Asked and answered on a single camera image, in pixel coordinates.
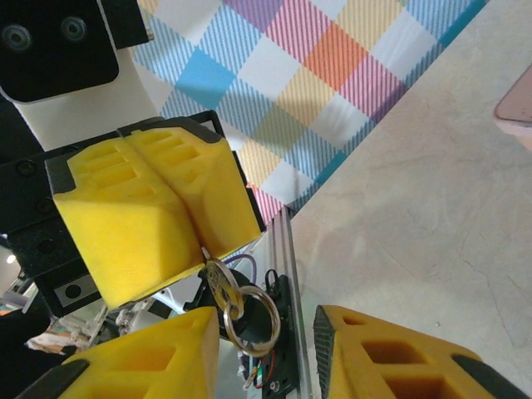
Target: checkered fabric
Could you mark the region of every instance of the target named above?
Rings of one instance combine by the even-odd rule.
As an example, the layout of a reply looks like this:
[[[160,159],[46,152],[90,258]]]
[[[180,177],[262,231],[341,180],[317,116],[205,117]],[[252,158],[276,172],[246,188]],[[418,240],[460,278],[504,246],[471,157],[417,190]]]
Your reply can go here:
[[[264,220],[299,209],[487,0],[140,0],[164,117],[215,110]]]

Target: red wire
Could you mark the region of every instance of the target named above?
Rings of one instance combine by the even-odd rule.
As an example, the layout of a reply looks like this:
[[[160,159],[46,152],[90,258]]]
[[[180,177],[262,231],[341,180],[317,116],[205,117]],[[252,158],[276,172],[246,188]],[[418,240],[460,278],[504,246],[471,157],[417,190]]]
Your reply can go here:
[[[271,364],[270,364],[270,367],[269,367],[269,371],[268,371],[268,375],[266,376],[266,378],[263,378],[263,383],[260,384],[260,385],[254,385],[256,389],[260,389],[263,387],[264,383],[265,382],[268,382],[269,378],[272,376],[272,373],[273,373],[273,367],[275,366],[275,351],[272,349],[272,353],[271,353]],[[264,357],[262,358],[261,360],[261,365],[264,364]]]

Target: metal key ring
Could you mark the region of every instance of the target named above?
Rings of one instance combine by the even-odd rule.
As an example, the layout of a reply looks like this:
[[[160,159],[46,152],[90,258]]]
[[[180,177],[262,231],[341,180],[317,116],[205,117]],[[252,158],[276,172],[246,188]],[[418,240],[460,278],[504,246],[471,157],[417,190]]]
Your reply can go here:
[[[208,263],[212,263],[216,269],[209,268]],[[210,291],[213,293],[214,300],[220,309],[225,309],[230,306],[230,316],[233,320],[238,320],[244,315],[244,298],[242,290],[236,282],[234,275],[229,268],[219,259],[209,259],[206,262],[206,271],[208,274],[208,281],[210,281],[209,273],[217,273],[217,277],[224,278],[228,287],[224,285],[213,287],[209,283]]]
[[[231,320],[231,305],[228,303],[224,309],[224,325],[225,331],[229,340],[242,352],[252,357],[262,357],[267,355],[272,349],[279,338],[281,333],[281,317],[275,302],[266,294],[262,289],[253,285],[246,285],[240,287],[242,295],[249,295],[255,299],[258,299],[264,304],[268,310],[268,314],[272,320],[272,337],[267,342],[254,343],[250,342],[248,345],[244,343],[240,337],[237,337],[234,331],[233,320]]]

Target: white floor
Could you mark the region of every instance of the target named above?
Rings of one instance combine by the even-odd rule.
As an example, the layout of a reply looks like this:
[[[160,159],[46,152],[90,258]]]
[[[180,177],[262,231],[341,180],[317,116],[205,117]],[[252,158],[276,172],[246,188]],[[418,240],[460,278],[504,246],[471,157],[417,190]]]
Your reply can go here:
[[[530,15],[491,0],[295,217],[310,348],[316,305],[338,304],[532,393],[532,153],[491,117],[532,63]]]

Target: wire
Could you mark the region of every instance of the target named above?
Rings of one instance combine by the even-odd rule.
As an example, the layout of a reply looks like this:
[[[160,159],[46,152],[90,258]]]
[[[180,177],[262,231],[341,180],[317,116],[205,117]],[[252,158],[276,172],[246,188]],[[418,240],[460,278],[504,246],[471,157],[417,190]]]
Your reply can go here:
[[[260,361],[260,366],[262,367],[263,365],[264,365],[264,357]],[[268,380],[273,374],[274,367],[275,367],[275,351],[272,349],[272,352],[270,353],[270,365],[269,365],[268,375],[265,378],[263,378],[263,381],[259,385],[254,384],[255,389],[262,388],[264,384],[268,382]]]
[[[255,260],[253,256],[248,255],[248,254],[238,254],[238,255],[232,256],[231,258],[227,259],[225,263],[230,264],[234,262],[235,260],[239,260],[239,259],[247,259],[249,262],[251,262],[251,269],[252,269],[251,283],[256,284],[257,283],[257,261]]]

